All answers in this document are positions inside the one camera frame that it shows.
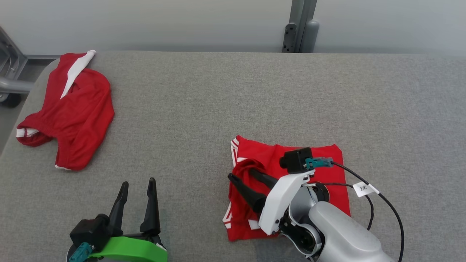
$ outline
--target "black wheel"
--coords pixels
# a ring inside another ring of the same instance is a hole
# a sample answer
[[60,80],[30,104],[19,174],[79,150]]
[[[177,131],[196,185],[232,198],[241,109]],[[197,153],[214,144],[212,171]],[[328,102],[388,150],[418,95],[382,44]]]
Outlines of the black wheel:
[[8,108],[15,108],[21,102],[20,94],[2,94],[3,97],[0,97],[0,104]]

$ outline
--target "folded red garment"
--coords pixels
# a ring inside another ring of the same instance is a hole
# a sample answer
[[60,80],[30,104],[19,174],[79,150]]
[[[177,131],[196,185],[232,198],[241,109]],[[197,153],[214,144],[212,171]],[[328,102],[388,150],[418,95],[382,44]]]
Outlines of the folded red garment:
[[[238,176],[245,185],[253,190],[268,195],[270,189],[264,184],[249,176],[249,169],[255,168],[274,178],[287,175],[287,170],[280,167],[279,159],[287,151],[298,149],[299,147],[266,145],[253,140],[237,136],[231,141],[231,151],[233,158],[232,173]],[[336,145],[324,147],[311,147],[312,156],[315,158],[333,158],[339,164],[343,164],[342,151]],[[338,167],[317,168],[315,176],[310,183],[346,183],[344,170]],[[330,194],[330,203],[350,215],[350,203],[348,191],[344,186],[327,187]],[[230,204],[223,218],[228,239],[235,241],[238,239],[266,238],[267,236],[260,228],[257,215],[247,205],[240,193],[230,183],[228,193]]]

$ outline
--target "gray fabric tablecloth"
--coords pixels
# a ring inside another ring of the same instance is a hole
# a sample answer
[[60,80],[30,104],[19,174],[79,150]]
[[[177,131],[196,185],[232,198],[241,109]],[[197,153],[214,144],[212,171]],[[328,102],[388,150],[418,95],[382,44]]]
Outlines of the gray fabric tablecloth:
[[[49,65],[18,123],[43,103]],[[143,221],[157,180],[169,261],[305,261],[287,239],[229,242],[229,141],[337,144],[404,223],[404,261],[466,261],[466,60],[422,55],[97,53],[115,118],[81,172],[55,169],[55,140],[14,131],[0,159],[0,261],[64,261],[76,223],[109,213],[130,183],[123,231]],[[356,180],[347,175],[349,183]],[[370,208],[349,191],[353,217]],[[398,258],[395,216],[373,197],[372,232]]]

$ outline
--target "white wall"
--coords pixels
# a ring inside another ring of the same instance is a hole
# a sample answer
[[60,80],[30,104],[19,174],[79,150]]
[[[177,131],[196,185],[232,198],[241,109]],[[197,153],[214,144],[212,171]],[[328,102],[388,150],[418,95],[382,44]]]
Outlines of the white wall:
[[103,50],[280,52],[292,0],[3,0],[26,55]]
[[466,55],[466,0],[318,0],[315,52]]

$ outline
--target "white tag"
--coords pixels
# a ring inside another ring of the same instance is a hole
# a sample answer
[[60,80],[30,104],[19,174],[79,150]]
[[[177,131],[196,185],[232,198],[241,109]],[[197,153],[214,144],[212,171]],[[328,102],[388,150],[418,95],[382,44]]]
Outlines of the white tag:
[[365,196],[370,193],[379,194],[380,192],[371,184],[366,185],[364,182],[359,182],[353,185],[354,190],[358,197]]

